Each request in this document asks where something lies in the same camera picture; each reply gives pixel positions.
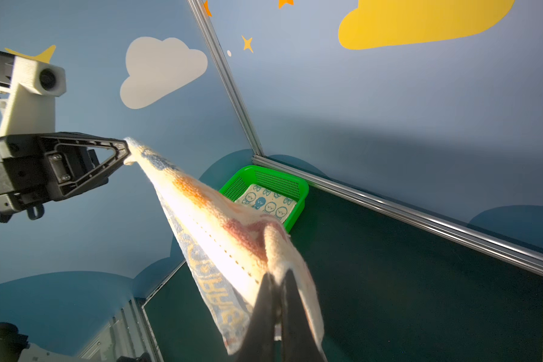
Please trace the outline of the green plastic basket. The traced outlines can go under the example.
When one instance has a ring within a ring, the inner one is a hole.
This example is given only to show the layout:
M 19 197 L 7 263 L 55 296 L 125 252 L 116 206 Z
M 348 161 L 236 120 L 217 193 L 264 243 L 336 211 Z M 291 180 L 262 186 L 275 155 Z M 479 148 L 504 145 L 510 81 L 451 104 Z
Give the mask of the green plastic basket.
M 220 193 L 235 202 L 249 185 L 256 184 L 297 201 L 292 214 L 282 223 L 290 232 L 306 206 L 309 185 L 304 179 L 256 165 L 243 167 L 220 189 Z

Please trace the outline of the teal patterned towel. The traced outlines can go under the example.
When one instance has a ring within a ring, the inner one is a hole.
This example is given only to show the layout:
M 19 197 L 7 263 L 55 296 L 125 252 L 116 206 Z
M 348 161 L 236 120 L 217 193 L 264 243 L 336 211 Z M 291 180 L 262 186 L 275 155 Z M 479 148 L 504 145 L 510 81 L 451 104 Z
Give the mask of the teal patterned towel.
M 286 222 L 297 206 L 296 200 L 256 184 L 249 185 L 247 190 L 235 199 L 235 203 L 271 215 L 282 223 Z

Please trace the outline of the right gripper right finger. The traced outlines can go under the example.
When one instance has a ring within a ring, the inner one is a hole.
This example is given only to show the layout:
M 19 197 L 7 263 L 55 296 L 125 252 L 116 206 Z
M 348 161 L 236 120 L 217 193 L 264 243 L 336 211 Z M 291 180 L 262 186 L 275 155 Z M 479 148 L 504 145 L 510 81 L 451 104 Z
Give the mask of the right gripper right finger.
M 326 357 L 315 342 L 297 282 L 288 270 L 280 287 L 281 360 L 285 362 L 322 362 Z

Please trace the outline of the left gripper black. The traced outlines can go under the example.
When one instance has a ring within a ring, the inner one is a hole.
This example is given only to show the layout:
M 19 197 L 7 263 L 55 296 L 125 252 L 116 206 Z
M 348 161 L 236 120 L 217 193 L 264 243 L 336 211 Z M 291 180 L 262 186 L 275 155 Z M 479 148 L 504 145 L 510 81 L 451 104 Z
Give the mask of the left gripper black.
M 58 132 L 0 137 L 0 223 L 109 182 L 130 155 L 124 140 Z

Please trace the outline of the beige lettered towel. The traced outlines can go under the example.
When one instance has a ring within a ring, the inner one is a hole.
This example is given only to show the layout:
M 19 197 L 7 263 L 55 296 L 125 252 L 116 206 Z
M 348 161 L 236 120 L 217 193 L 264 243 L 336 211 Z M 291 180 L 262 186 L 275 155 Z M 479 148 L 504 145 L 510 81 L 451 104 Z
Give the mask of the beige lettered towel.
M 139 141 L 126 142 L 131 153 L 127 163 L 138 164 L 152 183 L 228 353 L 235 357 L 241 348 L 266 273 L 278 288 L 275 340 L 282 341 L 280 287 L 288 270 L 323 351 L 324 321 L 315 283 L 281 222 L 229 200 Z

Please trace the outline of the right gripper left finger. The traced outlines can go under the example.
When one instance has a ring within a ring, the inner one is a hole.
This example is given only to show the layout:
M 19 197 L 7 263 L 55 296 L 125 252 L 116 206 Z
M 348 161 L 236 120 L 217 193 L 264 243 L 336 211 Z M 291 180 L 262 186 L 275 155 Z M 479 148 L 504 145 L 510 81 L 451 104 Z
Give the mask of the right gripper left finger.
M 236 362 L 275 360 L 275 326 L 278 319 L 278 288 L 274 277 L 266 273 L 261 281 L 256 304 Z

